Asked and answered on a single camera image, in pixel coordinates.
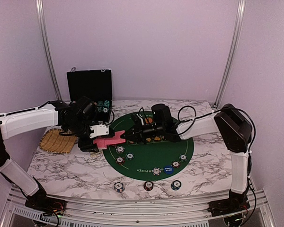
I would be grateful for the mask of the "red black chip stack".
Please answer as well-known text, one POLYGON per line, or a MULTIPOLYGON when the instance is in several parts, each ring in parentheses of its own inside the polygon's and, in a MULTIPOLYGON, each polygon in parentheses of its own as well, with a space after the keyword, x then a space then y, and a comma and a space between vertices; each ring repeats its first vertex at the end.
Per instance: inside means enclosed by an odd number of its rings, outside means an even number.
POLYGON ((144 190, 146 191, 151 191, 154 187, 154 183, 152 181, 146 181, 144 184, 143 184, 143 188, 144 190))

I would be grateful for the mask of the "dark chip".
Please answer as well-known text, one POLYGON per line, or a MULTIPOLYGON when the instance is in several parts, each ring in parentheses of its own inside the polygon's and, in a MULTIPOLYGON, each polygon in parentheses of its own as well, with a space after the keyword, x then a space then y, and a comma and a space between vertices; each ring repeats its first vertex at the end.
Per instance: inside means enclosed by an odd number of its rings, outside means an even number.
POLYGON ((180 167, 180 162, 177 161, 177 160, 175 160, 175 161, 173 161, 173 162, 171 163, 171 165, 172 165, 173 168, 179 168, 179 167, 180 167))

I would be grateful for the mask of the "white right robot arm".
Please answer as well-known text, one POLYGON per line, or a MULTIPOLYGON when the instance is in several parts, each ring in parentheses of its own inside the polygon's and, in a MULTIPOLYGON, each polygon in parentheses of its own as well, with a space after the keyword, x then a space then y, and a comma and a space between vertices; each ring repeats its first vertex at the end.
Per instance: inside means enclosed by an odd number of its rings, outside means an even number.
POLYGON ((234 193, 225 201, 225 208, 235 212, 243 205, 241 196, 248 188, 249 152, 255 135, 255 128, 250 116, 232 104, 225 104, 221 109, 211 111, 192 120, 173 120, 170 108, 165 104, 151 107, 152 123, 146 123, 139 114, 132 114, 133 126, 126 130, 122 139, 146 143, 147 138, 163 136, 170 142, 179 142, 196 136, 219 133, 225 147, 231 155, 231 189, 234 193))

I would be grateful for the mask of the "red-backed card deck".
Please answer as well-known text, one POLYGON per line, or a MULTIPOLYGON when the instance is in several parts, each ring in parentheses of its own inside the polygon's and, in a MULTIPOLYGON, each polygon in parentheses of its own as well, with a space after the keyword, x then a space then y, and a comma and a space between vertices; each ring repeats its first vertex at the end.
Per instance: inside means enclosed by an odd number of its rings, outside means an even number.
POLYGON ((110 138, 96 138, 93 140, 93 144, 96 144, 98 149, 107 149, 109 145, 114 144, 115 142, 110 138))

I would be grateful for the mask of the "single red-backed card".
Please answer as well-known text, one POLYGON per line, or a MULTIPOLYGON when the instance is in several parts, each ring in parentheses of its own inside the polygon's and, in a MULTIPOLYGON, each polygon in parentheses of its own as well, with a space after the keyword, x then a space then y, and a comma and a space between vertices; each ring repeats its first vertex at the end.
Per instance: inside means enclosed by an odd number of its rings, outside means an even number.
POLYGON ((106 144, 107 145, 116 145, 116 144, 125 143, 126 139, 121 138, 121 135, 123 135, 124 133, 125 133, 125 130, 116 131, 114 137, 107 139, 106 144))

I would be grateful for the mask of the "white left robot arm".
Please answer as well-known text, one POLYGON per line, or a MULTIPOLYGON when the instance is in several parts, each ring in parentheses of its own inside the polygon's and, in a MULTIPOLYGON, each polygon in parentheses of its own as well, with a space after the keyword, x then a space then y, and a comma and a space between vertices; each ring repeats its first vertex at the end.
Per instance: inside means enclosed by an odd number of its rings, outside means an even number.
POLYGON ((50 207, 50 199, 42 185, 22 168, 10 154, 5 141, 28 135, 47 127, 60 126, 76 136, 85 147, 90 147, 93 140, 107 135, 109 127, 101 123, 92 123, 91 118, 97 113, 92 101, 83 105, 67 104, 64 101, 48 101, 29 109, 0 113, 0 174, 18 186, 39 210, 50 207))

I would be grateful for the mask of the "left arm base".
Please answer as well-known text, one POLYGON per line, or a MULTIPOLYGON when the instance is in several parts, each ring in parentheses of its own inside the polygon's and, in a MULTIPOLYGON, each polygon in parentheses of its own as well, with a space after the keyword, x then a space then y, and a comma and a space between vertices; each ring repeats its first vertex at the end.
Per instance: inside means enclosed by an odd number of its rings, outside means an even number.
POLYGON ((62 199, 48 197, 47 193, 43 189, 39 189, 32 196, 27 196, 25 206, 43 211, 46 215, 51 213, 62 215, 65 211, 66 201, 62 199))

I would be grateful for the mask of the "blue small blind button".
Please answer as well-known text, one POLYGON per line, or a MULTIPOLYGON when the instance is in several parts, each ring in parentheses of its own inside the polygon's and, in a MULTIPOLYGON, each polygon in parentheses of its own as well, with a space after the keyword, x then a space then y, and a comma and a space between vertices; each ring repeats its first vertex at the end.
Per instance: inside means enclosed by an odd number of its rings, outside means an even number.
POLYGON ((167 175, 173 174, 175 171, 174 167, 172 165, 167 165, 163 167, 163 172, 167 175))

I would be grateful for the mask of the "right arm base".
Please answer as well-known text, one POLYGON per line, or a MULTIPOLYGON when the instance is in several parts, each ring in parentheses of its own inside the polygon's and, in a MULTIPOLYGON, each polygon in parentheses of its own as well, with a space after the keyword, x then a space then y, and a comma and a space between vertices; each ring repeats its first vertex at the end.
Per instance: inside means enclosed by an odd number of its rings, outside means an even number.
POLYGON ((213 217, 248 210, 250 208, 246 193, 238 194, 232 191, 229 191, 227 199, 211 201, 208 203, 208 206, 207 211, 213 217))

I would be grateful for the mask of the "green chip group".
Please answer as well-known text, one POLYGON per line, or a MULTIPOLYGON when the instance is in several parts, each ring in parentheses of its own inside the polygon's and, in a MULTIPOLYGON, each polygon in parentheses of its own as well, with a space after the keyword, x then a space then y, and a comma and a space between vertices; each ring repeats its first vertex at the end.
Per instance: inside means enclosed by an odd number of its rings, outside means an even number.
POLYGON ((132 159, 134 159, 134 154, 133 154, 133 153, 127 153, 127 154, 125 155, 125 158, 126 158, 127 160, 132 160, 132 159))

